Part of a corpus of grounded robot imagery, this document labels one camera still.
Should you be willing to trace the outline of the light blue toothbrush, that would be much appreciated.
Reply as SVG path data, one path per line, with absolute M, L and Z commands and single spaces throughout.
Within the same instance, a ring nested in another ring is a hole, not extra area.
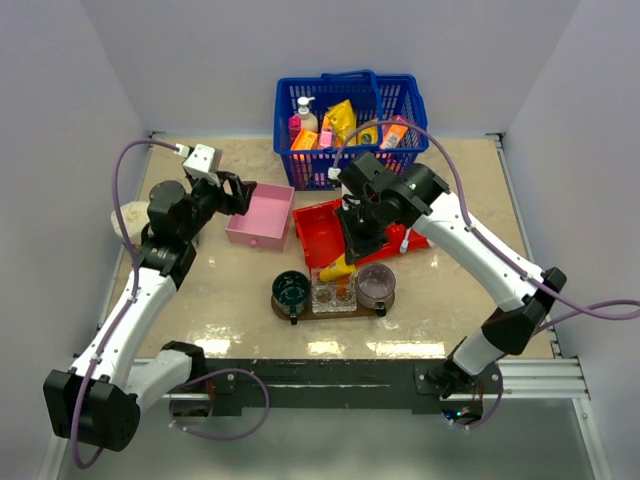
M 400 248 L 399 248 L 399 252 L 401 254 L 406 254 L 409 250 L 409 245 L 410 245 L 410 239 L 411 239 L 411 233 L 412 233 L 412 229 L 411 228 L 407 228 L 405 231 L 405 235 L 404 238 L 401 242 Z

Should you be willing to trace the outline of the translucent purple mug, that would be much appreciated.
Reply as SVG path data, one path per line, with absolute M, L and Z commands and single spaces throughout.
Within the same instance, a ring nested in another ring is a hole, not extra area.
M 361 268 L 356 278 L 358 303 L 384 317 L 395 298 L 396 277 L 384 264 L 369 263 Z

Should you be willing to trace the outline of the clear acrylic toothbrush holder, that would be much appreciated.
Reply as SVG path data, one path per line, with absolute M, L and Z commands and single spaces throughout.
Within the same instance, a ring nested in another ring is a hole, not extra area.
M 325 283 L 319 280 L 319 268 L 311 270 L 311 309 L 314 313 L 323 312 L 350 312 L 357 308 L 355 279 L 353 273 L 349 276 L 341 277 L 337 280 Z M 344 301 L 336 297 L 336 286 L 348 285 L 351 297 Z

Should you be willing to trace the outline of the dark green mug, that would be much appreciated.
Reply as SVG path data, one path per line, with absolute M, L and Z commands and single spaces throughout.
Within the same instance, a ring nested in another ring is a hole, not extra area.
M 299 317 L 306 312 L 310 296 L 311 282 L 302 272 L 282 272 L 272 283 L 272 299 L 291 325 L 296 325 Z

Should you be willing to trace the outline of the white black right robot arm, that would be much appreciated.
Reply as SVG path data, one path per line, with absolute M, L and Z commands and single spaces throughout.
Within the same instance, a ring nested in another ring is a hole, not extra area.
M 494 300 L 492 315 L 432 374 L 442 397 L 469 392 L 488 365 L 522 353 L 566 283 L 559 268 L 543 270 L 513 251 L 465 214 L 459 196 L 425 165 L 396 174 L 365 152 L 344 169 L 331 168 L 329 179 L 343 189 L 336 214 L 346 263 L 377 253 L 388 228 L 402 225 L 442 248 Z

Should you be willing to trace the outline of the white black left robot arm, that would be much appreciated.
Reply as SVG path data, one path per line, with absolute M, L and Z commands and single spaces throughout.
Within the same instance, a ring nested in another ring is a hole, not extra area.
M 155 185 L 148 221 L 134 251 L 135 270 L 103 327 L 66 371 L 53 370 L 43 392 L 53 433 L 111 451 L 123 450 L 142 415 L 179 386 L 200 390 L 207 380 L 202 348 L 172 341 L 146 366 L 133 364 L 150 327 L 177 293 L 195 258 L 195 239 L 214 214 L 248 212 L 256 182 L 231 172 L 219 180 Z

